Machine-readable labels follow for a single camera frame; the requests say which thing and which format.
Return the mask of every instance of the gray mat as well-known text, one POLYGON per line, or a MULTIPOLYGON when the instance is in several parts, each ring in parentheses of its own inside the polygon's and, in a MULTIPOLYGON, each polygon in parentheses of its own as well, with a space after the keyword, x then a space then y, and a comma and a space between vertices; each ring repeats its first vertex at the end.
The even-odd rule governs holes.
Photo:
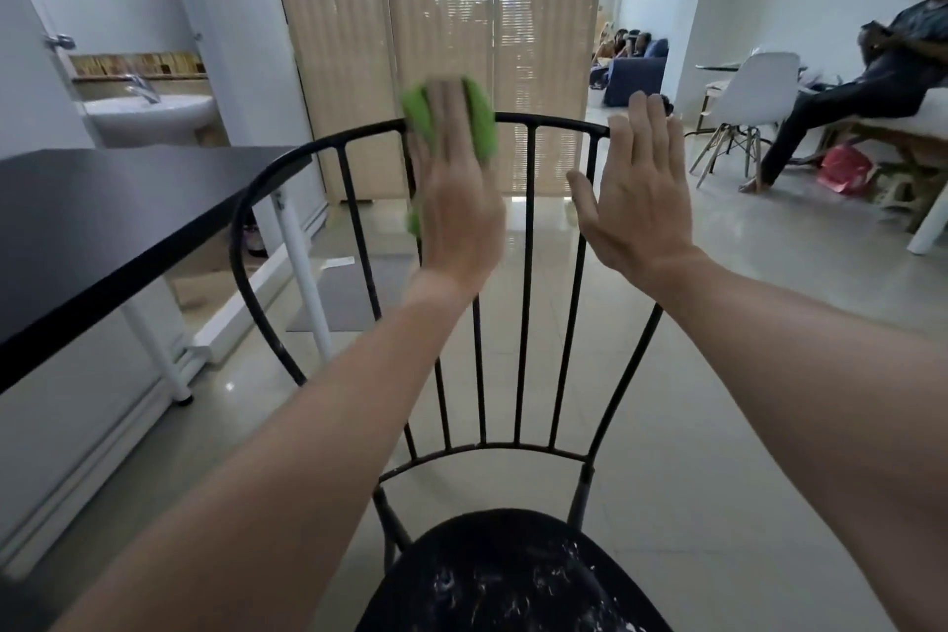
MULTIPOLYGON (((375 291, 382 312, 394 310, 401 302, 415 267, 415 255, 369 255, 375 291)), ((375 324, 369 291, 365 288, 362 265, 326 268, 316 281, 326 322, 334 332, 362 332, 375 324)), ((287 332, 311 332, 306 310, 300 310, 286 326, 287 332)))

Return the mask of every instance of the baseboard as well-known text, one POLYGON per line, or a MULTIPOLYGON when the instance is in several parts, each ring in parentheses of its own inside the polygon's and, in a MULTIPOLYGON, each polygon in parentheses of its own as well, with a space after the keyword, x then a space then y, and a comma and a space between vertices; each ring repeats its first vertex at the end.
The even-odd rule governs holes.
MULTIPOLYGON (((206 359, 196 352, 185 351, 176 366, 185 382, 189 383, 205 362, 206 359)), ((0 549, 0 565, 8 577, 20 580, 30 574, 33 566, 53 546, 93 495, 99 492, 168 409, 171 401, 171 388, 159 380, 37 508, 26 524, 0 549)))
MULTIPOLYGON (((303 235, 310 240, 326 222, 329 205, 323 204, 313 217, 303 223, 303 235)), ((266 308, 283 289, 293 275, 286 246, 280 245, 262 266, 250 276, 250 287, 260 304, 266 308)), ((211 364, 220 364, 227 359, 237 344, 253 327, 250 312, 243 303, 240 292, 234 292, 207 324, 195 335, 189 349, 199 352, 211 364)))

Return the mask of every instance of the white table leg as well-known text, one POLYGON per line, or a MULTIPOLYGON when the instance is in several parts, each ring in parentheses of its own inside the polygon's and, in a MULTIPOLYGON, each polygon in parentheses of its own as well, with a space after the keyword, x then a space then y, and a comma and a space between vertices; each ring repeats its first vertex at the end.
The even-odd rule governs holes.
POLYGON ((935 204, 932 205, 932 209, 921 221, 918 232, 908 244, 908 252, 915 255, 928 253, 935 244, 935 240, 942 234, 946 224, 948 224, 948 185, 945 185, 942 193, 935 200, 935 204))
POLYGON ((172 399, 174 403, 184 406, 194 402, 195 397, 191 394, 191 389, 185 385, 181 373, 179 373, 177 367, 174 366, 171 355, 169 355, 168 351, 161 345, 161 341, 148 324, 148 320, 145 319, 145 314, 141 311, 141 307, 136 300, 127 300, 122 304, 121 311, 122 314, 125 315, 128 326, 130 326, 132 332, 135 333, 136 338, 138 338, 142 346, 148 351, 152 362, 158 366, 158 370, 161 371, 161 377, 172 387, 172 399))
POLYGON ((285 190, 282 188, 277 190, 270 195, 270 198, 277 209, 279 231, 283 235, 290 265, 293 266, 293 275, 296 276, 297 284, 300 286, 302 304, 306 309, 310 329, 313 330, 316 349, 319 350, 322 361, 328 362, 333 357, 333 341, 329 337, 329 325, 326 323, 326 314, 322 311, 322 301, 319 299, 316 279, 310 267, 309 246, 306 245, 306 240, 302 236, 300 219, 297 218, 296 210, 285 190))

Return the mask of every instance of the black metal chair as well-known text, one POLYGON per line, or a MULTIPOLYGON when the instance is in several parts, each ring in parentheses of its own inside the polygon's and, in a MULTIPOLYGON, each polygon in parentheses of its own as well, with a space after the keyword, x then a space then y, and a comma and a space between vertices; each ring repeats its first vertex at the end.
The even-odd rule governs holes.
MULTIPOLYGON (((520 325, 519 361, 516 378, 515 419, 513 439, 490 440, 487 434, 486 416, 484 411, 483 369, 480 347, 480 299, 475 297, 472 305, 474 320, 474 359, 477 374, 478 415, 480 423, 480 440, 472 444, 452 445, 450 426, 448 423, 447 407, 444 398, 444 376, 440 359, 434 364, 435 385, 441 413, 444 448, 427 455, 418 455, 414 437, 409 424, 405 426, 405 441, 409 450, 409 461, 392 470, 388 470, 379 478, 379 485, 373 494, 373 503, 381 522, 385 537, 384 565, 387 577, 383 585, 376 592, 373 602, 363 617, 360 630, 370 629, 405 629, 419 625, 419 620, 425 615, 434 614, 435 619, 427 619, 421 626, 454 626, 456 617, 464 610, 464 614, 471 614, 469 628, 477 628, 475 618, 479 610, 483 610, 484 618, 490 615, 509 615, 523 618, 523 600, 525 606, 530 607, 530 596, 527 588, 541 589, 549 592, 551 598, 556 598, 556 604, 544 602, 542 614, 540 608, 534 605, 530 612, 530 624, 536 628, 555 629, 555 621, 566 618, 579 620, 576 632, 584 632, 587 628, 592 632, 603 626, 616 629, 636 628, 647 629, 649 632, 668 629, 661 615, 655 610, 645 595, 634 582, 628 578, 622 569, 611 561, 604 553, 581 534, 583 516, 589 498, 590 486, 593 481, 596 455, 603 438, 609 429, 615 411, 622 401, 629 387, 632 376, 648 348, 655 328, 662 317, 662 308, 657 304, 652 309, 646 322, 644 331, 632 352, 629 363, 620 377, 615 391, 612 393, 606 410, 600 420, 592 438, 592 443, 585 452, 564 450, 556 446, 556 434, 559 427, 560 412, 563 403, 563 394, 566 387, 566 377, 569 370, 570 352, 573 346, 575 333, 576 312, 579 307, 579 294, 583 279, 583 265, 586 255, 586 239, 579 237, 576 253, 575 275, 573 291, 570 299, 570 311, 566 328, 566 337, 563 345, 563 354, 559 366, 559 378, 556 385, 555 402, 553 406, 553 420, 550 426, 549 442, 546 445, 529 444, 521 441, 520 427, 523 413, 523 388, 526 371, 526 355, 528 332, 530 326, 530 286, 533 275, 533 241, 534 241, 534 203, 535 203, 535 165, 537 147, 537 129, 542 126, 558 127, 585 133, 590 136, 589 159, 586 174, 593 180, 596 167, 596 157, 599 141, 609 137, 609 129, 602 125, 585 123, 566 118, 556 118, 545 115, 528 113, 497 113, 498 123, 515 123, 526 126, 527 131, 527 171, 526 171, 526 235, 525 235, 525 263, 523 270, 523 312, 520 325), (491 510, 481 513, 461 515, 448 520, 423 535, 418 541, 412 542, 408 532, 390 506, 382 484, 393 477, 430 462, 433 459, 445 458, 459 453, 474 450, 511 449, 527 450, 535 453, 568 458, 580 463, 579 480, 573 495, 569 515, 566 523, 541 513, 519 510, 491 510), (401 556, 396 560, 396 552, 401 556), (510 559, 506 566, 506 585, 504 593, 494 602, 497 609, 487 613, 481 603, 490 599, 492 573, 488 570, 489 561, 480 559, 483 555, 507 555, 510 559), (450 566, 444 565, 444 560, 450 558, 454 562, 450 566), (472 560, 480 559, 476 564, 472 560), (410 580, 433 579, 433 586, 426 586, 426 594, 431 592, 433 600, 416 599, 416 592, 410 588, 410 580), (467 601, 462 598, 464 584, 467 581, 467 601), (574 583, 568 594, 554 594, 553 587, 557 579, 572 579, 574 583), (511 590, 522 589, 522 594, 511 590), (407 600, 413 600, 416 608, 407 600), (401 614, 393 617, 392 606, 400 605, 401 614)), ((369 300, 372 304, 375 319, 382 316, 378 296, 373 282, 372 266, 366 247, 365 235, 356 204, 356 192, 353 187, 352 173, 349 169, 349 160, 346 155, 346 146, 361 138, 367 138, 388 132, 397 132, 401 135, 402 153, 409 183, 409 194, 414 195, 415 182, 411 168, 408 145, 406 140, 406 125, 403 119, 374 123, 362 127, 346 130, 335 135, 326 136, 313 143, 287 152, 270 164, 261 175, 249 185, 243 198, 237 205, 231 224, 231 270, 237 282, 237 288, 246 302, 253 321, 260 329, 267 341, 267 345, 278 357, 283 367, 297 385, 303 385, 306 377, 299 366, 286 351, 283 344, 267 321, 260 302, 254 295, 243 268, 241 246, 243 244, 243 222, 246 220, 250 208, 263 196, 267 188, 267 181, 278 174, 278 171, 309 157, 320 151, 335 148, 342 181, 345 187, 348 207, 352 216, 355 242, 365 277, 369 300)), ((423 255, 422 245, 418 243, 418 256, 423 255)))

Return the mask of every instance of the blue sofa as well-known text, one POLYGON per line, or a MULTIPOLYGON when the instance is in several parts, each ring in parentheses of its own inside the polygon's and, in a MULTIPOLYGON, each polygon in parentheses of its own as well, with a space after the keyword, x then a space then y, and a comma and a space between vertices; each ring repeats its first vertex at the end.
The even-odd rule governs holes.
POLYGON ((602 102, 609 108, 627 106, 636 90, 646 94, 662 92, 665 63, 669 60, 669 39, 648 44, 641 58, 615 58, 609 66, 609 85, 602 102))

